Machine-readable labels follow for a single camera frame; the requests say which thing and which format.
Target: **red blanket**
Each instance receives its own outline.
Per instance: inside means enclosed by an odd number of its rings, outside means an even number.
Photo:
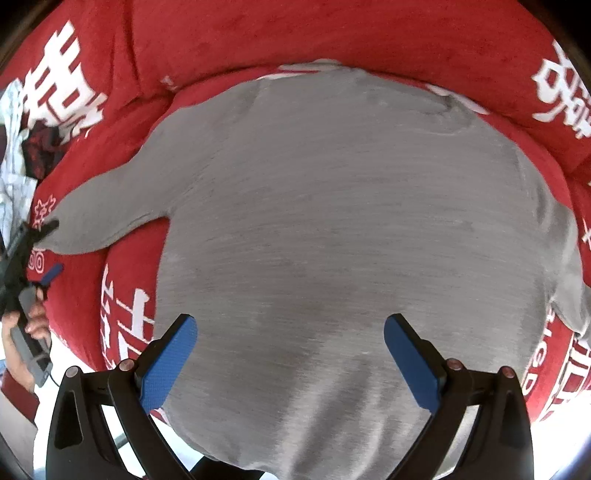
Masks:
[[[560,46],[516,0],[373,0],[347,8],[336,0],[65,0],[0,76],[0,85],[23,81],[29,123],[60,125],[70,143],[38,188],[31,221],[38,225],[76,186],[128,161],[159,117],[246,80],[311,68],[282,65],[326,58],[442,87],[488,112],[482,117],[518,143],[556,199],[574,209],[591,284],[589,93]],[[31,278],[65,263],[48,311],[54,330],[92,367],[112,367],[151,340],[166,230],[158,220],[108,251],[33,253]],[[589,352],[551,310],[547,327],[524,378],[533,420],[591,380]]]

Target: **gray handle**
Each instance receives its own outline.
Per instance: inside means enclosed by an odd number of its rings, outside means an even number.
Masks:
[[[53,368],[49,357],[50,349],[45,339],[35,340],[25,331],[29,321],[28,312],[37,299],[35,287],[25,288],[18,299],[21,308],[20,317],[17,326],[10,330],[10,335],[22,361],[33,375],[35,384],[42,387]]]

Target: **red cushion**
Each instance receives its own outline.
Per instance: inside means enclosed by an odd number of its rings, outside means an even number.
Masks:
[[[87,138],[75,140],[56,169],[37,188],[31,223],[38,226],[66,194],[86,180],[129,161],[167,106],[167,98],[134,102],[121,109],[116,119],[105,119],[95,126]],[[58,336],[94,369],[105,366],[98,331],[99,293],[106,255],[106,249],[69,256],[36,249],[28,270],[30,280],[39,280],[55,263],[64,264],[63,273],[51,285],[48,316]]]
[[[154,220],[113,244],[103,272],[100,334],[107,366],[137,358],[154,334],[156,275],[168,219]]]
[[[591,138],[577,139],[573,130],[579,121],[586,128],[589,110],[571,125],[563,124],[564,109],[549,122],[532,117],[559,105],[560,97],[538,97],[532,77],[548,65],[544,59],[560,62],[550,33],[517,0],[376,0],[347,8],[338,0],[136,2],[132,27],[145,93],[328,58],[459,92],[527,129],[567,171],[591,155]],[[569,95],[591,105],[581,90]]]
[[[25,39],[0,86],[23,82],[30,125],[62,125],[68,140],[141,96],[126,3],[64,0]]]

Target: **human hand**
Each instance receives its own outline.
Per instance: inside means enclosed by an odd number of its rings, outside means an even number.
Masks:
[[[22,361],[10,335],[10,330],[18,323],[18,317],[18,312],[6,312],[2,317],[2,344],[6,354],[6,368],[14,380],[32,393],[35,390],[35,380]],[[37,290],[37,301],[29,311],[29,322],[25,330],[36,340],[45,339],[47,346],[51,347],[49,321],[43,306],[43,291],[40,288]]]

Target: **white cloth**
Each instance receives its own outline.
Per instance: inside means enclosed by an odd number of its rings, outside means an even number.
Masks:
[[[14,80],[0,98],[0,125],[6,127],[6,151],[0,165],[0,231],[8,246],[21,222],[26,221],[31,210],[37,180],[25,174],[25,158],[22,142],[29,130],[21,129],[24,94],[20,80]]]

